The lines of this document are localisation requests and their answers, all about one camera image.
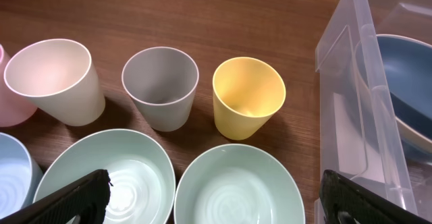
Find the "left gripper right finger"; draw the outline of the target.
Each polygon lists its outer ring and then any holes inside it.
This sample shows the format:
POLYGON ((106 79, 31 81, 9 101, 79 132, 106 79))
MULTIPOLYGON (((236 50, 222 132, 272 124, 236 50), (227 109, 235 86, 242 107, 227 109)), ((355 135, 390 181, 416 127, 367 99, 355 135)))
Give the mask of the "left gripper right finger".
POLYGON ((323 172, 319 197, 326 224, 431 224, 330 169, 323 172))

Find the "dark blue bowl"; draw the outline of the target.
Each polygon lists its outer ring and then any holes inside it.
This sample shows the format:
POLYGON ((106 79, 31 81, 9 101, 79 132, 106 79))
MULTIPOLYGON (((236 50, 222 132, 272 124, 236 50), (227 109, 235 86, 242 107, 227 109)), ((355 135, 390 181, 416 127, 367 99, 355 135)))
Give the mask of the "dark blue bowl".
POLYGON ((377 41, 396 117, 431 143, 431 45, 395 34, 377 41))

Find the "beige bowl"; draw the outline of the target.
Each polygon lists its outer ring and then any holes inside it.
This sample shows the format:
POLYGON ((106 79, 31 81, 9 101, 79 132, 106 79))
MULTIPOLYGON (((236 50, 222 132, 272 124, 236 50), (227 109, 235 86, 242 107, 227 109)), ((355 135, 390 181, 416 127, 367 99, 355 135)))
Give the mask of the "beige bowl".
POLYGON ((396 117, 396 123, 398 126, 399 134, 401 135, 401 139, 403 139, 403 141, 406 141, 407 143, 431 154, 430 138, 419 133, 414 128, 410 127, 407 123, 404 123, 398 117, 396 117))

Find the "cream cup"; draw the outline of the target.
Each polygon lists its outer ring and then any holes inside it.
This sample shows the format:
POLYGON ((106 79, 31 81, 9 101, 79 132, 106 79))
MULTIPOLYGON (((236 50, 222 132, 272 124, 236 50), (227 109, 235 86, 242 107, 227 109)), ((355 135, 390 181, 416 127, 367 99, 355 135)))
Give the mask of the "cream cup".
POLYGON ((28 45, 9 60, 3 78, 12 92, 66 125, 88 125, 105 110, 90 51, 74 40, 28 45))

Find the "yellow cup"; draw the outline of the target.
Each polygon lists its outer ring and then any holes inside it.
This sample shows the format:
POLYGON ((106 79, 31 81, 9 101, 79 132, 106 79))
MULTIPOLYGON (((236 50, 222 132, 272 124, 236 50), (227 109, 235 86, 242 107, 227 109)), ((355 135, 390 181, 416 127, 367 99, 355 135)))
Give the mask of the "yellow cup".
POLYGON ((252 57, 234 57, 213 74, 215 126, 226 138, 251 137, 286 99, 286 87, 269 64, 252 57))

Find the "mint green small bowl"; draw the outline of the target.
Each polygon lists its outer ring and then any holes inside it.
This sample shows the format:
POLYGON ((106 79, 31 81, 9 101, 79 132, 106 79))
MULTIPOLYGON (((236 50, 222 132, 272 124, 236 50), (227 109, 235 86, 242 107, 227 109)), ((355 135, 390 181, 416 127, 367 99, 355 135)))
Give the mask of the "mint green small bowl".
POLYGON ((105 223, 165 224, 173 208, 176 177, 163 147, 135 130, 93 133, 62 152, 43 175, 38 201, 97 169, 109 173, 105 223))

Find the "light blue small bowl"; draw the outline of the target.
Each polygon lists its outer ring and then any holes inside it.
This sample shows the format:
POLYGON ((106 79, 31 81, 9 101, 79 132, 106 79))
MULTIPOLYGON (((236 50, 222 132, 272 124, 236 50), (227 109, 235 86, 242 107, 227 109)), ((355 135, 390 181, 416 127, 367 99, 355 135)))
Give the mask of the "light blue small bowl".
POLYGON ((1 133, 1 219, 33 203, 43 173, 28 149, 1 133))

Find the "clear plastic storage container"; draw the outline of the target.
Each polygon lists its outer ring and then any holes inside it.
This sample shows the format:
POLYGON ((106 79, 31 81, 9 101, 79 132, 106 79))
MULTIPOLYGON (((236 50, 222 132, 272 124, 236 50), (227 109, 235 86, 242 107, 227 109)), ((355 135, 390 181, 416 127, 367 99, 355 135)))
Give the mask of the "clear plastic storage container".
POLYGON ((431 154, 401 139, 379 34, 431 45, 431 0, 340 0, 316 49, 322 170, 431 219, 431 154))

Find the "grey cup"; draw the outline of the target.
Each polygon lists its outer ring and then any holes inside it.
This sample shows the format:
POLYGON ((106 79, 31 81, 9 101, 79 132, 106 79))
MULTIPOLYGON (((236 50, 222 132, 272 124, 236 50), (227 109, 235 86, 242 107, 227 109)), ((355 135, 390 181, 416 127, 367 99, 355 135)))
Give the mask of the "grey cup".
POLYGON ((126 62, 121 80, 146 122, 154 130, 172 132, 188 120, 199 70, 179 49, 151 47, 126 62))

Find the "pink cup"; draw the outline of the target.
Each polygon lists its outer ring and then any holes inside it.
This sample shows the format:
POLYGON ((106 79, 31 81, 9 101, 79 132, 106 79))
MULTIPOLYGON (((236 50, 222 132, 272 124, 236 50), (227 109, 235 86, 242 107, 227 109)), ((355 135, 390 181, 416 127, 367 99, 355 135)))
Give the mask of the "pink cup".
POLYGON ((1 98, 0 98, 0 120, 1 127, 18 125, 33 116, 37 107, 24 97, 12 92, 4 80, 5 67, 10 60, 10 56, 1 46, 1 98))

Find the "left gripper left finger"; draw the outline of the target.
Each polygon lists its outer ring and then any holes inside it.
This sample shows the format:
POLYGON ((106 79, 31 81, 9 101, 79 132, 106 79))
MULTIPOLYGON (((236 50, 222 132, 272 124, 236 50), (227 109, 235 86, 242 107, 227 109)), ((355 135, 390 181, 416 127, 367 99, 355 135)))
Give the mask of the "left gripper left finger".
POLYGON ((97 169, 1 220, 1 224, 79 223, 102 224, 109 204, 111 180, 97 169))

